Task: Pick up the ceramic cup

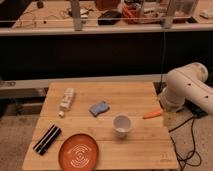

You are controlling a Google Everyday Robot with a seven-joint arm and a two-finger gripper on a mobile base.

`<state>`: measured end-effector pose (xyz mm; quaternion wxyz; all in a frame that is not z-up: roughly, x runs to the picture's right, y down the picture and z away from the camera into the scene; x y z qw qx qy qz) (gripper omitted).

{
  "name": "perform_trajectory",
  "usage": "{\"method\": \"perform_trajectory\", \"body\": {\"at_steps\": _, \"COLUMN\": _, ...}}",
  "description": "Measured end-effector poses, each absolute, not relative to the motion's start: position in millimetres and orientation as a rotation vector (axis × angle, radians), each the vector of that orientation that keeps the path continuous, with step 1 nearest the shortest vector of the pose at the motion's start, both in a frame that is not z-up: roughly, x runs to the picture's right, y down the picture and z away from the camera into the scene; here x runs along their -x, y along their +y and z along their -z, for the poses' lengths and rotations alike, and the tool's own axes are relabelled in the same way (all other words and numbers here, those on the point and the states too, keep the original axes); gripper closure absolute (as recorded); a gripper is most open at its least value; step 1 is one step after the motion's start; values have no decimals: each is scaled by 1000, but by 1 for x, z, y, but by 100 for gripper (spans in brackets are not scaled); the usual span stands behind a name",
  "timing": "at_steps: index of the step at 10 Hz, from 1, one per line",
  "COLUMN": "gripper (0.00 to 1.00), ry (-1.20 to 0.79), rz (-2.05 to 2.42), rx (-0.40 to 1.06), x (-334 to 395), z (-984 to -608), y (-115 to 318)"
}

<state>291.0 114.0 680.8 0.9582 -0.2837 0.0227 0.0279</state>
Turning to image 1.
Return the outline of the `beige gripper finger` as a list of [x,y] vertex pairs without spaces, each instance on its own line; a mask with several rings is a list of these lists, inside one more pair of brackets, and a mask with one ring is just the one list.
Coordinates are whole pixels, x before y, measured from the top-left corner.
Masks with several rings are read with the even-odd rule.
[[175,113],[174,112],[164,112],[163,113],[163,124],[166,127],[170,127],[174,120],[175,120]]

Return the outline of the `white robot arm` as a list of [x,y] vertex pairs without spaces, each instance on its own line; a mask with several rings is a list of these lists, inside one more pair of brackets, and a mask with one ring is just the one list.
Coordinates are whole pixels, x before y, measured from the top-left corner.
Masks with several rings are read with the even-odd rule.
[[165,126],[170,125],[171,115],[181,110],[186,100],[213,115],[213,88],[205,83],[207,79],[208,70],[199,62],[172,69],[167,73],[166,86],[158,95],[164,110]]

